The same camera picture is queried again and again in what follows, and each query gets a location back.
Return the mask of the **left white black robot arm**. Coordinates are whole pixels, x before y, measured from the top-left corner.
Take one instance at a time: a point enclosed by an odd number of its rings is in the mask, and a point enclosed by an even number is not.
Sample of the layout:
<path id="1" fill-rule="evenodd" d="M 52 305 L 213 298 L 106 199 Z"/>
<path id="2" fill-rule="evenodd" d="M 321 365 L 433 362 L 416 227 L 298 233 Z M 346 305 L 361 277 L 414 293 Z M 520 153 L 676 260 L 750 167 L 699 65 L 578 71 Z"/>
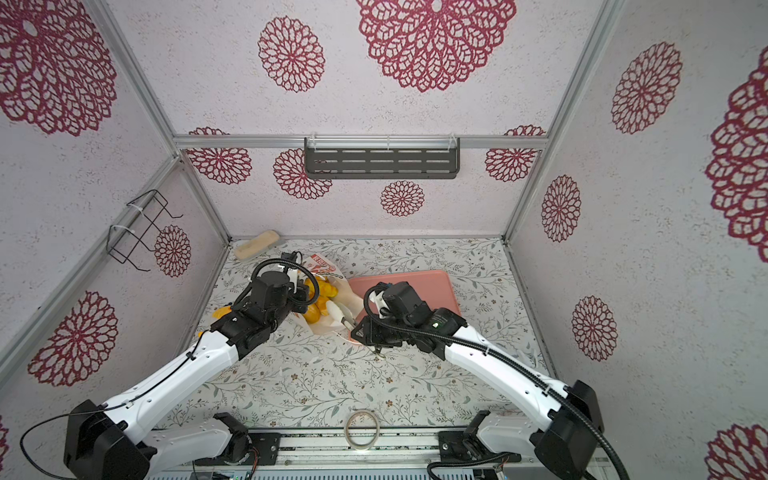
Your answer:
<path id="1" fill-rule="evenodd" d="M 257 265 L 230 312 L 216 320 L 192 347 L 125 392 L 101 405 L 87 400 L 68 418 L 63 461 L 78 479 L 144 479 L 198 459 L 238 464 L 253 447 L 249 430 L 229 413 L 186 427 L 156 426 L 177 404 L 220 372 L 266 343 L 292 313 L 318 297 L 318 283 L 295 262 L 270 259 Z"/>

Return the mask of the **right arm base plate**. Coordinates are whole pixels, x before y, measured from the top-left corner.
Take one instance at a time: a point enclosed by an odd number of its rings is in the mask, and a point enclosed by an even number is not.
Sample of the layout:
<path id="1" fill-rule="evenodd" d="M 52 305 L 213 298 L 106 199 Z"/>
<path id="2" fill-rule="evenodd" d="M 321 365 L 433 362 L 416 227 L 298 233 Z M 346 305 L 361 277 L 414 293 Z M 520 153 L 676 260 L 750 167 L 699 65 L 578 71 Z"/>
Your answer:
<path id="1" fill-rule="evenodd" d="M 497 457 L 501 462 L 519 463 L 522 456 L 512 452 L 494 453 L 476 437 L 463 431 L 443 430 L 437 434 L 440 460 L 449 463 L 489 461 Z"/>

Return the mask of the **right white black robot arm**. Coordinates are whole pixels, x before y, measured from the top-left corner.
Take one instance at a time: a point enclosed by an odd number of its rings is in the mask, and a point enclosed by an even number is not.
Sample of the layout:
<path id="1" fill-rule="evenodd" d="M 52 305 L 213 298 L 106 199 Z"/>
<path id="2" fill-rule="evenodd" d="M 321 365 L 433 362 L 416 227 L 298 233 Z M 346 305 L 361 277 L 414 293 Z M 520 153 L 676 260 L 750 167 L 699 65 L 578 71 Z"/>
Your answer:
<path id="1" fill-rule="evenodd" d="M 595 392 L 578 381 L 568 386 L 512 358 L 459 314 L 431 308 L 407 282 L 378 283 L 363 299 L 364 317 L 354 321 L 332 301 L 326 310 L 353 340 L 380 352 L 409 344 L 459 366 L 509 399 L 525 416 L 517 422 L 498 413 L 478 413 L 461 434 L 444 444 L 442 467 L 469 467 L 535 457 L 559 479 L 588 479 L 588 465 L 603 438 Z"/>

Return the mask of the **white paper gift bag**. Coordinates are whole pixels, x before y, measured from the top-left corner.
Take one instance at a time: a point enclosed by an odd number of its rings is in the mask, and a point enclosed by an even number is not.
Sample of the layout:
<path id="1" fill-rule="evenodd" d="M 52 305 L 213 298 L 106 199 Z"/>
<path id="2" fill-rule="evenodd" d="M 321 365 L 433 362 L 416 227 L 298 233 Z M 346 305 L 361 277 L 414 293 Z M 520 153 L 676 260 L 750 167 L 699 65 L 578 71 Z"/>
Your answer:
<path id="1" fill-rule="evenodd" d="M 316 278 L 319 297 L 305 314 L 292 313 L 289 319 L 305 333 L 336 335 L 353 346 L 360 346 L 351 332 L 363 311 L 362 298 L 353 292 L 342 271 L 326 257 L 311 254 L 303 259 L 302 265 Z"/>

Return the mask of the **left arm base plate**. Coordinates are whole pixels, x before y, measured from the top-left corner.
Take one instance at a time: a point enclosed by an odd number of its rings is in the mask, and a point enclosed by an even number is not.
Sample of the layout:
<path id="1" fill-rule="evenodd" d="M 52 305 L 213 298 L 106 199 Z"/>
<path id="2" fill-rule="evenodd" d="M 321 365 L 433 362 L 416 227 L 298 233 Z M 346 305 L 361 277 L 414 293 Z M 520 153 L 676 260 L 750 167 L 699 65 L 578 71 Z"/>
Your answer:
<path id="1" fill-rule="evenodd" d="M 200 458 L 194 461 L 196 467 L 202 466 L 274 466 L 280 449 L 280 433 L 249 433 L 246 440 L 243 435 L 230 441 L 224 452 L 216 457 Z"/>

